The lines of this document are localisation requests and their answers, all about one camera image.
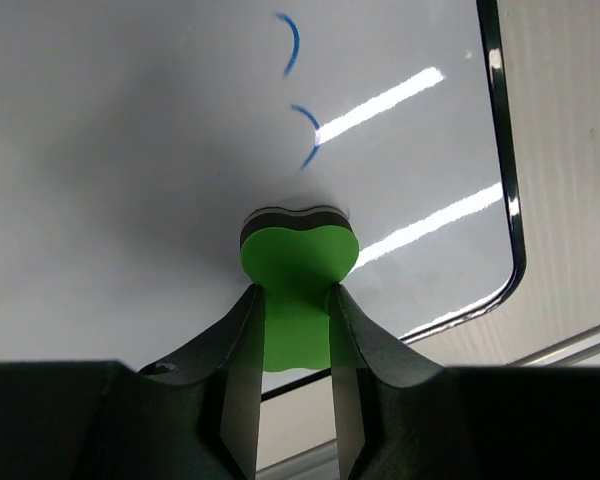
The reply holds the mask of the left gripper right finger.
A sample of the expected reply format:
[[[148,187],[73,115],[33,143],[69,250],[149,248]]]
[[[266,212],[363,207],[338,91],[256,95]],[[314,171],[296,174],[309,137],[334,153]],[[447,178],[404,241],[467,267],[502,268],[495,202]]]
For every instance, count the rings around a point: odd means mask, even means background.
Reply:
[[[328,296],[344,479],[600,479],[600,368],[445,367]]]

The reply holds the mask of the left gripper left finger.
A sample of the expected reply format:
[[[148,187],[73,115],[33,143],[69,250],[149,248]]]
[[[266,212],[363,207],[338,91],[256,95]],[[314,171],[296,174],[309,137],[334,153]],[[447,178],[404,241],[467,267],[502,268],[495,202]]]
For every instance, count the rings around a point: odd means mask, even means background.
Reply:
[[[0,363],[0,479],[251,479],[264,293],[133,371],[118,361]]]

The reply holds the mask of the green whiteboard eraser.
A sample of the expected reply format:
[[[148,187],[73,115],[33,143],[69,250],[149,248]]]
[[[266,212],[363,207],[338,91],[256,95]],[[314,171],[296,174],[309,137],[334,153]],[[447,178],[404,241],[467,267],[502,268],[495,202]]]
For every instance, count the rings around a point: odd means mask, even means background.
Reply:
[[[359,252],[347,215],[332,206],[265,207],[246,218],[240,261],[264,291],[265,372],[330,366],[329,292]]]

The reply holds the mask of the small whiteboard black frame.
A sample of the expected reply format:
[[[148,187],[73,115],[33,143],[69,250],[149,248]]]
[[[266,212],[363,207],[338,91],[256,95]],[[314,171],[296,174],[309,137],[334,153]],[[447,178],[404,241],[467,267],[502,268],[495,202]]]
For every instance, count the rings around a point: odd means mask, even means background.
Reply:
[[[0,1],[0,361],[141,367],[246,288],[255,210],[329,205],[394,336],[524,267],[492,1]]]

